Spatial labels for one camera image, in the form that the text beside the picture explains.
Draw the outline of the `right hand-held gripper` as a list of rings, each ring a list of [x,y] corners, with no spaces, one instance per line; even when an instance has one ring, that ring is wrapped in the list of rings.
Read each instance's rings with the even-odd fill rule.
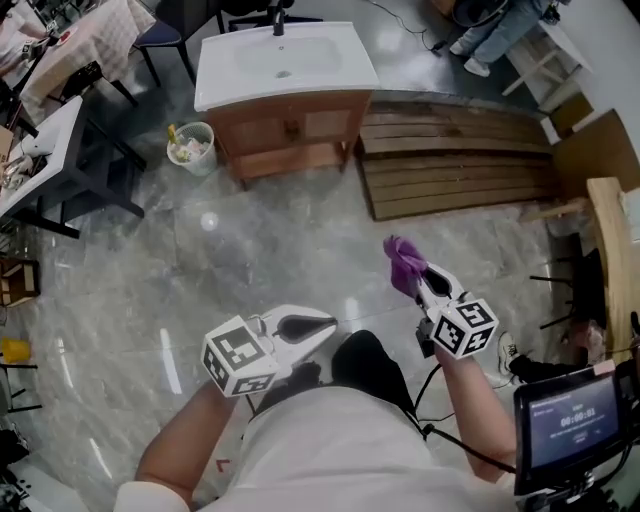
[[[486,349],[499,326],[484,299],[435,264],[412,281],[411,294],[424,314],[416,338],[425,358],[434,355],[436,346],[456,360],[472,356]]]

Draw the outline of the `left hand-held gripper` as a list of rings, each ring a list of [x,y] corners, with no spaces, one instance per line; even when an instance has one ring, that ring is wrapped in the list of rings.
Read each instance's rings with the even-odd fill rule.
[[[205,335],[201,362],[226,397],[266,392],[290,377],[337,327],[328,313],[291,304],[247,320],[237,315]]]

